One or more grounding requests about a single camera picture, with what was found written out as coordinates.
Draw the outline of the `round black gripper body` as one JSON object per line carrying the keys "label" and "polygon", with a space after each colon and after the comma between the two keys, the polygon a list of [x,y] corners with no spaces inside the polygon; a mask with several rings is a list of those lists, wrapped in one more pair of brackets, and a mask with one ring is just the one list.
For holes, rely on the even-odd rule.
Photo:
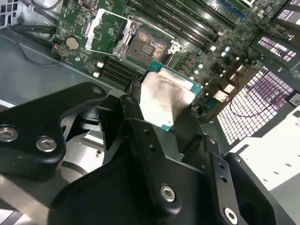
{"label": "round black gripper body", "polygon": [[[292,225],[293,220],[234,155],[230,169],[241,225]],[[52,203],[50,225],[221,225],[201,171],[167,159],[171,184],[158,185],[156,203],[131,154],[118,154],[108,164],[66,186]]]}

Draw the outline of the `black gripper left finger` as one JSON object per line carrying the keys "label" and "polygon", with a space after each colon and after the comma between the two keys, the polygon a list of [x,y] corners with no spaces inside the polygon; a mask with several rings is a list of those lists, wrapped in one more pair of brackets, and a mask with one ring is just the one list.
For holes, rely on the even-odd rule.
{"label": "black gripper left finger", "polygon": [[66,154],[66,141],[79,126],[76,117],[96,108],[108,126],[105,143],[113,149],[119,134],[125,143],[118,154],[129,153],[143,173],[153,203],[158,185],[171,184],[170,170],[154,127],[143,119],[138,102],[128,95],[109,97],[91,82],[14,106],[0,114],[0,170],[2,173],[45,180],[54,175]]}

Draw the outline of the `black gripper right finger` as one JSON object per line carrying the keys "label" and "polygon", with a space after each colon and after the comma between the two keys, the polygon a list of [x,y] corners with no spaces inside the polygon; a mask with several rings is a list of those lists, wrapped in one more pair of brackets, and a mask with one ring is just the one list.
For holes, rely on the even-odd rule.
{"label": "black gripper right finger", "polygon": [[204,133],[188,107],[180,114],[180,152],[184,163],[204,174],[217,221],[223,225],[240,225],[241,215],[229,165],[222,158],[217,140]]}

